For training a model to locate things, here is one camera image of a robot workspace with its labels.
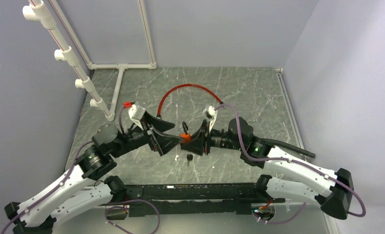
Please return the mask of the black-headed keys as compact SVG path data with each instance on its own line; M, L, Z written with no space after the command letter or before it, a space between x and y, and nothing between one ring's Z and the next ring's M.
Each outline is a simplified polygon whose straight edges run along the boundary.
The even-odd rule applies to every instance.
M192 154L187 154L187 166L189 167L190 163L193 161L193 155Z

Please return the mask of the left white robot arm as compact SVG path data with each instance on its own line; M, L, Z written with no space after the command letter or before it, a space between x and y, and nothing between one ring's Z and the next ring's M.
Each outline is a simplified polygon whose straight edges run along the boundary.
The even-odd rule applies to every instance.
M144 145L165 155L183 141L167 133L172 128L173 123L149 113L127 133L113 124L101 126L57 180L29 200L5 206L8 226L15 234L50 234L55 226L95 206L121 204L128 195L122 180L109 175L117 165L115 159Z

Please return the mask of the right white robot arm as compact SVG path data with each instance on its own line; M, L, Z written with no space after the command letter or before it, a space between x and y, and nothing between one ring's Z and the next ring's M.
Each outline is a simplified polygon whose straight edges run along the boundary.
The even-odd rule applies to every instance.
M190 135L187 125L181 149L196 155L207 155L212 147L239 150L240 158L250 166L284 174L290 180L260 175L254 188L260 202L286 198L315 205L327 215L347 219L354 187L351 173L320 168L292 156L282 149L287 143L254 136L253 127L243 119L232 119L227 130L210 129L204 120L199 130Z

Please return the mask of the orange padlock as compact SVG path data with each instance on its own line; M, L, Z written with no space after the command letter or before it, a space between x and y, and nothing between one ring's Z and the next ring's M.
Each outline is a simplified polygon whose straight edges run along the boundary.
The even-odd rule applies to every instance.
M189 128L188 128L186 122L184 122L184 121L182 122L182 128L183 128L183 133L180 134L180 137L183 138L181 143L184 144L184 143L191 141L192 137L189 134L189 132L188 132Z

